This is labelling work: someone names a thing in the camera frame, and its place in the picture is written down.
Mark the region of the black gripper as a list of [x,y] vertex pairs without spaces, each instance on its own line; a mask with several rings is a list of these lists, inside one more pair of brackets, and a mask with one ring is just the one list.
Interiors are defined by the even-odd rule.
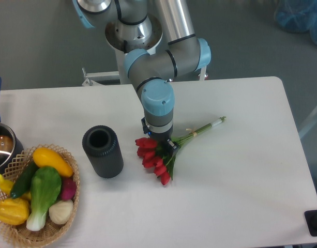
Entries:
[[153,126],[149,124],[143,117],[141,119],[144,134],[156,141],[163,141],[163,154],[170,157],[175,156],[180,149],[180,145],[176,141],[172,141],[171,135],[173,132],[173,120],[164,126]]

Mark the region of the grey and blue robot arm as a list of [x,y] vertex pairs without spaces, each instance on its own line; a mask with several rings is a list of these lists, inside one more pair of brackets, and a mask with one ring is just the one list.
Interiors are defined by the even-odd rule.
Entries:
[[106,14],[105,37],[114,49],[118,70],[85,73],[86,83],[119,79],[131,84],[144,110],[143,131],[163,143],[174,155],[180,146],[172,141],[174,92],[169,81],[192,71],[205,78],[211,51],[196,37],[185,1],[155,1],[159,17],[147,11],[147,1],[74,1],[86,28]]

